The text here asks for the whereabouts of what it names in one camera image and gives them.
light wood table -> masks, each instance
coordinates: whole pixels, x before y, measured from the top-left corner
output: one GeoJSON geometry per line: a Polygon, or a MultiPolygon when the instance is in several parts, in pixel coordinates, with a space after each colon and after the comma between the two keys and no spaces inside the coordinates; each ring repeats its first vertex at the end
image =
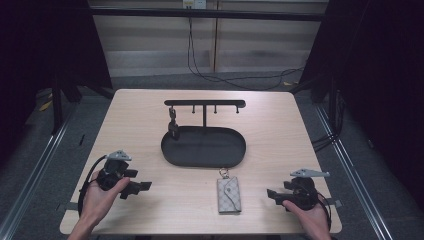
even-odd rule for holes
{"type": "MultiPolygon", "coordinates": [[[[202,126],[202,107],[178,106],[177,124],[202,126]]],[[[300,168],[321,171],[295,99],[290,93],[246,91],[119,90],[104,119],[71,202],[78,201],[79,189],[93,163],[101,156],[123,149],[133,160],[130,169],[139,170],[133,181],[152,181],[149,191],[127,200],[116,199],[96,234],[129,235],[214,235],[301,233],[297,218],[275,205],[266,189],[283,192],[283,181],[300,168]],[[229,170],[237,176],[242,212],[220,215],[217,204],[218,169],[177,167],[168,163],[161,140],[170,121],[165,100],[242,99],[246,107],[208,107],[208,126],[227,127],[246,140],[243,161],[229,170]]],[[[330,193],[324,178],[314,178],[324,196],[330,193]]],[[[341,231],[337,211],[332,208],[331,232],[341,231]]],[[[60,230],[69,234],[78,220],[68,210],[60,230]]]]}

horizontal bar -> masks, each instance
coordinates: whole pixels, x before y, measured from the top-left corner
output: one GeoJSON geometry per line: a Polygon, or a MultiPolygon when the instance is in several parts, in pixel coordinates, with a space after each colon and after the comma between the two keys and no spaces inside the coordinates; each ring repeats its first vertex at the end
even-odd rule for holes
{"type": "Polygon", "coordinates": [[[48,8],[47,11],[79,12],[105,16],[152,16],[152,17],[188,17],[188,18],[230,18],[230,19],[262,19],[289,21],[323,21],[327,16],[319,13],[285,13],[285,12],[253,12],[208,9],[173,9],[173,8],[123,8],[93,6],[90,8],[48,8]]]}
{"type": "Polygon", "coordinates": [[[195,105],[231,105],[238,108],[246,107],[244,100],[166,100],[166,106],[195,106],[195,105]]]}

gray pouch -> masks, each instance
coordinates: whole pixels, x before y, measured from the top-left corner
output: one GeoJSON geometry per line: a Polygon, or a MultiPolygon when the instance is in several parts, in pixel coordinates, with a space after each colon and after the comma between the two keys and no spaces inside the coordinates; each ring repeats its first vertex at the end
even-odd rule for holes
{"type": "Polygon", "coordinates": [[[240,191],[237,177],[218,179],[218,212],[241,212],[240,191]]]}

